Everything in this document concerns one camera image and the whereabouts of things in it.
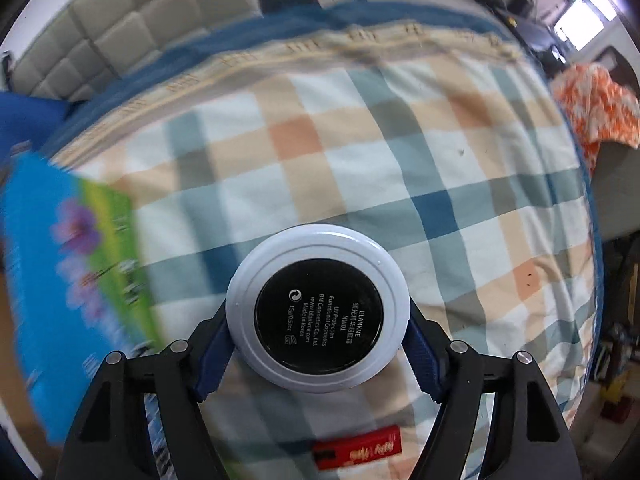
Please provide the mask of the red small packet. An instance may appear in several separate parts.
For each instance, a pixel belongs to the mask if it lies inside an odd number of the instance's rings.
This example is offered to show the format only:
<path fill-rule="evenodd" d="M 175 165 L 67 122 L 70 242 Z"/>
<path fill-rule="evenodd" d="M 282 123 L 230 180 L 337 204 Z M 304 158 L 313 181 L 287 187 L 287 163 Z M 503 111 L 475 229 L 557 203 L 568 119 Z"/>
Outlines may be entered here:
<path fill-rule="evenodd" d="M 401 432 L 397 425 L 358 436 L 320 441 L 311 448 L 311 456 L 320 471 L 377 462 L 401 452 Z"/>

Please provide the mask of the white compact case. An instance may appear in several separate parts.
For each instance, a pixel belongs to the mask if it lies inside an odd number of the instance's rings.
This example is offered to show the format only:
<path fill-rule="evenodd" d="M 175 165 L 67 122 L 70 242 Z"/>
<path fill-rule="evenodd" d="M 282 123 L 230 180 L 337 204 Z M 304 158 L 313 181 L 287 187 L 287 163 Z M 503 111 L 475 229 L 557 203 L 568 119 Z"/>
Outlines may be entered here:
<path fill-rule="evenodd" d="M 410 318 L 400 267 L 370 237 L 332 224 L 270 236 L 229 283 L 226 320 L 243 360 L 288 390 L 359 386 L 393 361 Z"/>

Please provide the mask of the orange white patterned cloth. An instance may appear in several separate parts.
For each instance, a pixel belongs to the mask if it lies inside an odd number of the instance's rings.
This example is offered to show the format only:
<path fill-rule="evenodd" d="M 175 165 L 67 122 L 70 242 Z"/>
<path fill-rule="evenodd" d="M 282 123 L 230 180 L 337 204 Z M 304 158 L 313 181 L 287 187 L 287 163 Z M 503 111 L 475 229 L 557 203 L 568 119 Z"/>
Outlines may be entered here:
<path fill-rule="evenodd" d="M 590 176 L 603 143 L 639 148 L 639 101 L 598 63 L 570 66 L 550 84 L 573 128 Z"/>

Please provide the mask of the brown cardboard box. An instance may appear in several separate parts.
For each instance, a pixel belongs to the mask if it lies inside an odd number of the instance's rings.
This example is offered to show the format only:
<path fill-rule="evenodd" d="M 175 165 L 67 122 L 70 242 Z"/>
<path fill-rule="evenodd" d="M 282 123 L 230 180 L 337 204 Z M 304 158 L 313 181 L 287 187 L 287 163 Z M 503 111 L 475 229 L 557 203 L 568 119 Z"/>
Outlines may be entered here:
<path fill-rule="evenodd" d="M 162 344 L 134 210 L 124 193 L 23 153 L 1 213 L 17 359 L 48 442 L 61 445 L 102 360 Z"/>

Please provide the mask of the grey tufted headboard cushion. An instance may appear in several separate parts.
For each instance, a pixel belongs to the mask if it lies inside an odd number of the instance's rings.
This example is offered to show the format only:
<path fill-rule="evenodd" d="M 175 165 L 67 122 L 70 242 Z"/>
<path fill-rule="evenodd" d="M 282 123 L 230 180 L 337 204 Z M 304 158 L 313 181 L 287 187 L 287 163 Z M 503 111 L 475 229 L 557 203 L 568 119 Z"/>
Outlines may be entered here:
<path fill-rule="evenodd" d="M 72 0 L 17 59 L 12 89 L 88 100 L 178 44 L 259 13 L 258 0 Z"/>

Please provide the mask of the plaid checkered bed sheet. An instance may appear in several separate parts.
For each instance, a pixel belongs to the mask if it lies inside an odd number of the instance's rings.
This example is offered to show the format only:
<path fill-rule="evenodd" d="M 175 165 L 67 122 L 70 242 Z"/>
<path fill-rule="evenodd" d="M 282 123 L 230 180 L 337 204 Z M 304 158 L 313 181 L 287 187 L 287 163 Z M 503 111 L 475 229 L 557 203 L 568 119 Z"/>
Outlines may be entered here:
<path fill-rule="evenodd" d="M 253 18 L 114 82 L 43 153 L 131 200 L 163 336 L 142 356 L 226 314 L 261 242 L 332 224 L 392 256 L 410 314 L 486 356 L 529 352 L 570 426 L 602 295 L 588 172 L 544 77 L 488 21 L 389 1 Z M 198 404 L 227 479 L 413 479 L 439 406 L 402 343 L 327 393 L 268 382 L 233 345 Z M 400 454 L 314 463 L 317 442 L 393 425 Z"/>

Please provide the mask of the blue foam mat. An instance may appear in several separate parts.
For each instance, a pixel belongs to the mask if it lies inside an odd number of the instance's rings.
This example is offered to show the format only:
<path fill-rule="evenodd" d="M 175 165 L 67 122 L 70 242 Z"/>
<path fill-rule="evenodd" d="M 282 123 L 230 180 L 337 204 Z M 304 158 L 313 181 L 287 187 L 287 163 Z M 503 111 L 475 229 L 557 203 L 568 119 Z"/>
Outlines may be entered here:
<path fill-rule="evenodd" d="M 0 154 L 4 164 L 18 144 L 29 143 L 38 151 L 55 130 L 65 122 L 72 104 L 68 101 L 1 92 Z"/>

